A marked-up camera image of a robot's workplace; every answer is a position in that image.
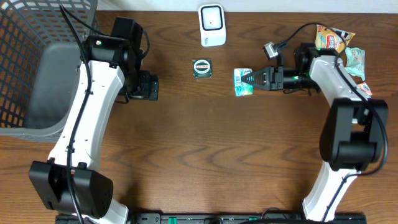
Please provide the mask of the green Zam-Buk ointment box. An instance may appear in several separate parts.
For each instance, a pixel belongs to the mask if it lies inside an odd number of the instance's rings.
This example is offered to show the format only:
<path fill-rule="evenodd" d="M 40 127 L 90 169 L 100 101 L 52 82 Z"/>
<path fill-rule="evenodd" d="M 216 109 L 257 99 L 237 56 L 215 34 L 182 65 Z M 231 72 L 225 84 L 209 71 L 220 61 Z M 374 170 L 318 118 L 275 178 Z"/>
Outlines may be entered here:
<path fill-rule="evenodd" d="M 193 77 L 210 78 L 212 76 L 212 64 L 209 58 L 193 60 Z"/>

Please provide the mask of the cream snack bag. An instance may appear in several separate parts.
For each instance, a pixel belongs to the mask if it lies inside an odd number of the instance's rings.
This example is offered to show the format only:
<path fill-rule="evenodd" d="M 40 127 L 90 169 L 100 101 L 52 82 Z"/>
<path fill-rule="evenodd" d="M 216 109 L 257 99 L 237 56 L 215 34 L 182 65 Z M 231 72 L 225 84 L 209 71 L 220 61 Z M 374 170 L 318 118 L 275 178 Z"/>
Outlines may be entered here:
<path fill-rule="evenodd" d="M 338 53 L 345 49 L 342 39 L 349 44 L 356 34 L 336 28 L 328 29 L 325 26 L 317 24 L 317 33 L 315 37 L 315 45 L 322 49 L 335 49 Z"/>

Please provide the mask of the teal white tissue packet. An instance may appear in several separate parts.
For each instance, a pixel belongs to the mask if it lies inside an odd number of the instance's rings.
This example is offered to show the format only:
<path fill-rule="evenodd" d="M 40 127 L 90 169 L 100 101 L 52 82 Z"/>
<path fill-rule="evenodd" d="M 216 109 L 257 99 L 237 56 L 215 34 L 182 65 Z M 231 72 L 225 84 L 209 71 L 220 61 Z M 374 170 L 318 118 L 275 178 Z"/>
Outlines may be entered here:
<path fill-rule="evenodd" d="M 357 47 L 347 47 L 345 49 L 345 54 L 347 58 L 345 70 L 350 75 L 359 77 L 362 81 L 365 81 L 365 51 Z"/>

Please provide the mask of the orange snack packet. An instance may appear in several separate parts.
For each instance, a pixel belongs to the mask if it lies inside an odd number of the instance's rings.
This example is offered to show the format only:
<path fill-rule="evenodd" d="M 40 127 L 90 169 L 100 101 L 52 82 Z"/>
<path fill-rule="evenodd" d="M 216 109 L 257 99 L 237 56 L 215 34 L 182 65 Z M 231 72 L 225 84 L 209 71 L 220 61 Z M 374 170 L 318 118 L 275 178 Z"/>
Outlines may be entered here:
<path fill-rule="evenodd" d="M 370 87 L 368 86 L 368 84 L 366 82 L 362 82 L 357 84 L 357 86 L 363 91 L 365 92 L 367 95 L 372 96 L 373 93 L 370 89 Z"/>

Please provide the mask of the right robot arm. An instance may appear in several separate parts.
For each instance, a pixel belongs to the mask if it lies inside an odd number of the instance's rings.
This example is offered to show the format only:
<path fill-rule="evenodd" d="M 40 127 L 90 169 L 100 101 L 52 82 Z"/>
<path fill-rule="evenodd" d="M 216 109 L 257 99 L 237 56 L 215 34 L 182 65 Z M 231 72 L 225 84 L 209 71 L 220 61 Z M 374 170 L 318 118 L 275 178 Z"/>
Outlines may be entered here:
<path fill-rule="evenodd" d="M 284 47 L 283 42 L 264 45 L 265 55 L 277 65 L 247 73 L 241 83 L 264 91 L 313 88 L 325 96 L 330 110 L 319 140 L 323 164 L 302 208 L 308 222 L 332 222 L 353 181 L 372 174 L 366 171 L 368 165 L 386 162 L 388 105 L 357 86 L 335 49 L 301 44 L 294 51 L 295 68 L 290 69 L 283 66 Z"/>

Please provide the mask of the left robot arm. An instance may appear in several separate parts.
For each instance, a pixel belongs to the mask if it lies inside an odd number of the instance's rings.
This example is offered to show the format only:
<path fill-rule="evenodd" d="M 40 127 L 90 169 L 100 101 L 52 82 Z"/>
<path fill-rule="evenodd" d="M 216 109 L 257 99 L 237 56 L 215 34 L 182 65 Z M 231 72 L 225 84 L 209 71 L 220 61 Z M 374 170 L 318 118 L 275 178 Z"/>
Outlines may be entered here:
<path fill-rule="evenodd" d="M 117 17 L 110 35 L 96 32 L 79 45 L 79 83 L 65 127 L 48 159 L 34 161 L 29 170 L 45 208 L 78 223 L 127 223 L 128 207 L 113 197 L 113 181 L 99 172 L 101 144 L 118 96 L 158 99 L 158 76 L 141 68 L 146 37 L 134 19 Z"/>

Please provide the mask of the white barcode scanner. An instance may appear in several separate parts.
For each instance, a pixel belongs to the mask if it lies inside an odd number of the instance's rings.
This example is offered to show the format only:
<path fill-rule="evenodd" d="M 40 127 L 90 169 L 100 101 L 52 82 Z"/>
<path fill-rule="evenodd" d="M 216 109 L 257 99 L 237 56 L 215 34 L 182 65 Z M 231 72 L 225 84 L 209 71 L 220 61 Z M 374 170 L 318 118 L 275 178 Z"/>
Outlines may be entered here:
<path fill-rule="evenodd" d="M 224 8 L 220 4 L 205 4 L 198 9 L 200 39 L 203 47 L 215 47 L 226 42 Z"/>

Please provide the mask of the grey plastic mesh basket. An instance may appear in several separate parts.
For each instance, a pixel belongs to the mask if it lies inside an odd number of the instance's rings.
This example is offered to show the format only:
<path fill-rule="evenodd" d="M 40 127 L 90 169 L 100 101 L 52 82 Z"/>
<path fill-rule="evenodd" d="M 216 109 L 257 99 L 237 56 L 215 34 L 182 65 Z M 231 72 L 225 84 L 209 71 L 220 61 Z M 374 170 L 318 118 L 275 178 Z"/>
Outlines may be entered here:
<path fill-rule="evenodd" d="M 1 1 L 1 135 L 55 142 L 79 81 L 80 51 L 59 7 L 74 16 L 80 40 L 97 27 L 96 0 Z"/>

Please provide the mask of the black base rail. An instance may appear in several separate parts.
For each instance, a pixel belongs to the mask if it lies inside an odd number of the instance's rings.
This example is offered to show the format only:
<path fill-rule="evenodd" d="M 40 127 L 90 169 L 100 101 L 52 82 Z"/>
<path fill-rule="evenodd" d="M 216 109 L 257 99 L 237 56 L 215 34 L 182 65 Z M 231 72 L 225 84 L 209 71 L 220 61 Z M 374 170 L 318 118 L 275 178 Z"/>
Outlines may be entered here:
<path fill-rule="evenodd" d="M 130 215 L 127 223 L 137 224 L 203 224 L 203 223 L 243 223 L 258 221 L 262 219 L 267 220 L 281 220 L 283 223 L 292 223 L 292 220 L 297 220 L 297 223 L 306 223 L 304 215 L 299 213 L 282 213 L 277 211 L 267 212 L 264 215 L 237 215 L 237 214 L 216 214 L 216 215 L 181 215 L 181 214 L 159 214 L 159 213 L 137 213 Z M 56 224 L 80 223 L 77 218 L 71 215 L 58 215 L 55 217 Z M 365 215 L 361 214 L 340 214 L 335 215 L 333 221 L 327 223 L 354 223 L 366 224 L 367 219 Z"/>

